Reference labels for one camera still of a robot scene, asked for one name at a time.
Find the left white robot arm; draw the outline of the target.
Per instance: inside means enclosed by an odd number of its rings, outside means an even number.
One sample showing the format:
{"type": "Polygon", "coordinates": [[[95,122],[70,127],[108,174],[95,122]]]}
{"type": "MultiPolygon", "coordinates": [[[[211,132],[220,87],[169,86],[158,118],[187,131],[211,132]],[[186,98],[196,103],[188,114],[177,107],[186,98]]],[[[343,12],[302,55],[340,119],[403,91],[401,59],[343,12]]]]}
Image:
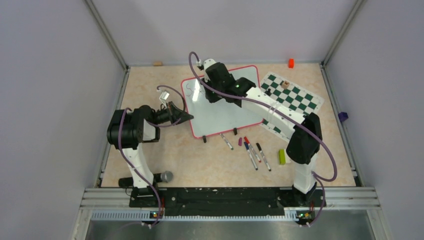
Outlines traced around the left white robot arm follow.
{"type": "Polygon", "coordinates": [[[171,181],[173,174],[169,171],[152,173],[142,146],[157,143],[161,128],[166,127],[165,123],[172,127],[193,119],[193,115],[171,101],[162,104],[159,110],[148,105],[134,110],[116,110],[106,131],[107,141],[119,150],[131,173],[130,177],[120,178],[118,186],[123,189],[132,188],[132,198],[141,197],[147,206],[156,206],[161,198],[157,183],[171,181]]]}

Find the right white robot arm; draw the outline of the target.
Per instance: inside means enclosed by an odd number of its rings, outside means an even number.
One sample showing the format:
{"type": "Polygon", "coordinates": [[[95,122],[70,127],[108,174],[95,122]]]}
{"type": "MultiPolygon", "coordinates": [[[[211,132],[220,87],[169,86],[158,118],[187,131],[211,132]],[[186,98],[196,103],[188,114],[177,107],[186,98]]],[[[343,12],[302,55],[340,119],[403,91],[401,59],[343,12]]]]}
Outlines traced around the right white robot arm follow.
{"type": "Polygon", "coordinates": [[[221,99],[234,103],[262,117],[288,138],[285,152],[295,163],[293,200],[299,206],[307,206],[316,187],[312,172],[322,140],[320,118],[315,113],[304,115],[282,105],[245,77],[235,79],[221,62],[210,58],[196,65],[204,72],[201,81],[210,103],[221,99]]]}

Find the pink framed whiteboard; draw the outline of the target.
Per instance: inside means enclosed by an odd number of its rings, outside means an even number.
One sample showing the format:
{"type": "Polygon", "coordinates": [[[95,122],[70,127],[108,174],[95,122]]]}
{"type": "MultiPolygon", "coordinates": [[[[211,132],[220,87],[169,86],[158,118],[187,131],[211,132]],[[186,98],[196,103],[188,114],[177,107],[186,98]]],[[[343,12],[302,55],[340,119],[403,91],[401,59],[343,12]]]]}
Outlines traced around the pink framed whiteboard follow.
{"type": "Polygon", "coordinates": [[[206,99],[203,85],[194,77],[184,79],[180,87],[186,110],[193,116],[189,122],[192,135],[196,139],[251,127],[263,121],[260,115],[224,99],[210,103],[206,99]]]}

